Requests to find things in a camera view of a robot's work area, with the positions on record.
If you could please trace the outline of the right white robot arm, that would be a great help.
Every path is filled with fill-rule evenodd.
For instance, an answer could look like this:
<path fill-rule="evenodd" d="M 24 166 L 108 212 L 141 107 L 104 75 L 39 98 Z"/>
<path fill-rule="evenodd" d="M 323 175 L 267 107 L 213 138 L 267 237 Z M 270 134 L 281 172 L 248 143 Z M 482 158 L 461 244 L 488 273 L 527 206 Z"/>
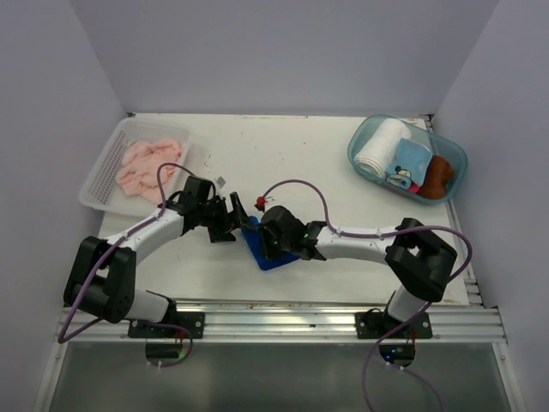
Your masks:
<path fill-rule="evenodd" d="M 382 316 L 390 336 L 403 336 L 422 306 L 443 299 L 457 253 L 413 218 L 385 229 L 331 229 L 326 221 L 303 223 L 274 201 L 259 209 L 261 253 L 269 260 L 290 253 L 307 261 L 352 259 L 388 266 L 401 283 Z"/>

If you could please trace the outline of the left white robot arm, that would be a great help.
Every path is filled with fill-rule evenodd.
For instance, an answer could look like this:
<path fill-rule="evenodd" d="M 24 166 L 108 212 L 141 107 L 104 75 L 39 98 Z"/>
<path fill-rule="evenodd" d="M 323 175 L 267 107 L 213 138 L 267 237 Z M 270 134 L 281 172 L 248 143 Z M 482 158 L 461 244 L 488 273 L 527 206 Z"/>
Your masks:
<path fill-rule="evenodd" d="M 211 195 L 214 183 L 188 177 L 184 188 L 166 199 L 147 219 L 109 238 L 85 238 L 78 249 L 64 293 L 64 304 L 110 323 L 148 321 L 158 336 L 172 335 L 178 315 L 169 298 L 136 289 L 136 268 L 163 245 L 197 227 L 212 243 L 234 241 L 236 229 L 254 227 L 238 194 Z"/>

